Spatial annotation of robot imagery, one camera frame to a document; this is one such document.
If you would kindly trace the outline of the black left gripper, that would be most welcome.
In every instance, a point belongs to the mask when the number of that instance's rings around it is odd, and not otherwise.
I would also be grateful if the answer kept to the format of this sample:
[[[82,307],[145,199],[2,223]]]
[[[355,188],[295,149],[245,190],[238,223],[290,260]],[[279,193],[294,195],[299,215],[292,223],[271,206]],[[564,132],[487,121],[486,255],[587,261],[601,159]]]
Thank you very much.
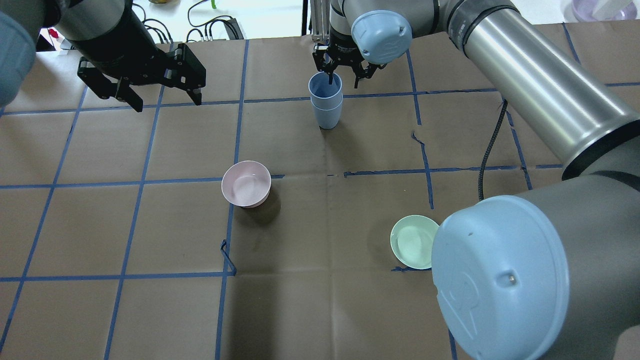
[[[185,91],[202,105],[205,66],[185,43],[160,50],[141,20],[120,20],[105,34],[78,40],[77,50],[82,55],[77,75],[102,100],[114,98],[141,113],[144,101],[133,87],[160,84]]]

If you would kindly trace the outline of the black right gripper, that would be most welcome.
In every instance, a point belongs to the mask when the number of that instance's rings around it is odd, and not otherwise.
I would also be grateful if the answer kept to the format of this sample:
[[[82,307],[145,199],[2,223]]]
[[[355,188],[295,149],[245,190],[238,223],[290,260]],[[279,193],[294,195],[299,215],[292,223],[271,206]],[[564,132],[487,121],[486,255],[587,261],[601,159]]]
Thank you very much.
[[[354,73],[354,89],[359,88],[363,79],[371,79],[381,64],[365,61],[354,39],[350,35],[340,35],[338,32],[329,34],[328,43],[317,43],[313,47],[312,57],[318,72],[327,73],[327,83],[333,85],[334,73],[338,67],[351,68]]]

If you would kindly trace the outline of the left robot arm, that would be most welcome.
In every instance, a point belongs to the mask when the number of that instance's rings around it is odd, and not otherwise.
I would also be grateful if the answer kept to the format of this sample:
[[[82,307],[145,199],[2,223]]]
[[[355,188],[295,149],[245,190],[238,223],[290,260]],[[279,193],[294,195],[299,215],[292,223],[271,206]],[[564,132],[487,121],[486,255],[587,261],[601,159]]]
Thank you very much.
[[[141,112],[134,88],[177,88],[202,104],[206,69],[187,44],[165,52],[133,10],[131,0],[3,0],[0,10],[0,102],[9,105],[32,70],[39,33],[54,28],[81,54],[77,76],[102,100]]]

